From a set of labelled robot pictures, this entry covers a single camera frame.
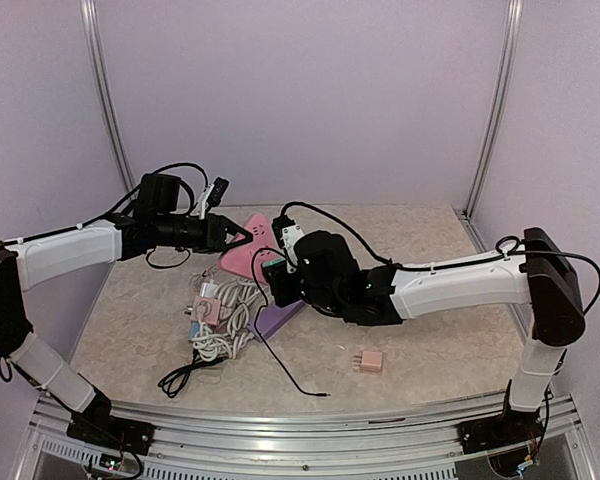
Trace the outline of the teal plug adapter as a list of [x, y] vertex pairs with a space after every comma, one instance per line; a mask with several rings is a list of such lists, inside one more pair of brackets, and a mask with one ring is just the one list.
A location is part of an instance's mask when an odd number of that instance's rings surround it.
[[269, 281], [270, 278], [273, 278], [277, 274], [287, 272], [287, 261], [283, 257], [279, 257], [263, 262], [260, 269], [264, 279]]

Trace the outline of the pink triangular power strip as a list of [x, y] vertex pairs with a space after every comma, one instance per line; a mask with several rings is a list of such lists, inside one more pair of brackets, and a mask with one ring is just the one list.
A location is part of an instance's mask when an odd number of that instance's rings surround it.
[[271, 251], [277, 248], [277, 243], [269, 221], [262, 213], [255, 213], [248, 218], [243, 228], [252, 234], [253, 240], [223, 254], [218, 260], [219, 268], [226, 273], [252, 280], [251, 261], [255, 258], [256, 278], [260, 283], [264, 283], [261, 266], [280, 258]]

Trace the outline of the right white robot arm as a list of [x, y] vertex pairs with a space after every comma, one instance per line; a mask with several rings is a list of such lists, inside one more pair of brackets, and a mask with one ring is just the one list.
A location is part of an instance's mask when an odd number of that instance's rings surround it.
[[262, 265], [277, 306], [303, 301], [326, 316], [375, 327], [398, 325], [435, 312], [483, 305], [528, 304], [534, 324], [511, 380], [504, 412], [491, 433], [515, 442], [531, 424], [567, 347], [584, 334], [585, 309], [572, 255], [546, 232], [527, 229], [491, 252], [456, 262], [361, 269], [339, 234], [297, 226], [282, 231], [287, 254]]

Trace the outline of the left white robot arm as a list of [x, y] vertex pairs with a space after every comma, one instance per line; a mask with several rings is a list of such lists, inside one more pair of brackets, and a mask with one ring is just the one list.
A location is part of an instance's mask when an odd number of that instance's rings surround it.
[[250, 243], [251, 233], [213, 213], [228, 188], [218, 177], [201, 195], [189, 196], [188, 209], [177, 210], [179, 194], [189, 186], [163, 171], [142, 177], [133, 201], [113, 207], [95, 220], [56, 232], [0, 240], [0, 360], [51, 394], [101, 445], [113, 443], [120, 424], [111, 402], [34, 331], [23, 294], [34, 286], [100, 264], [147, 255], [158, 247], [188, 254], [224, 254]]

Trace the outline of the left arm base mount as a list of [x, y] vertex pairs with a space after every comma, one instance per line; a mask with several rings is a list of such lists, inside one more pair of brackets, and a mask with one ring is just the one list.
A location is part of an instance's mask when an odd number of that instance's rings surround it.
[[119, 417], [111, 417], [105, 427], [72, 418], [66, 434], [87, 444], [144, 456], [148, 454], [155, 430], [150, 423]]

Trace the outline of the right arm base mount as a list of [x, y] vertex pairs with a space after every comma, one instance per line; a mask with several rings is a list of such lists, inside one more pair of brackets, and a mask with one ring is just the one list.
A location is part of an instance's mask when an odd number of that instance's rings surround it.
[[540, 438], [544, 428], [535, 413], [515, 412], [462, 422], [457, 427], [463, 453], [473, 454]]

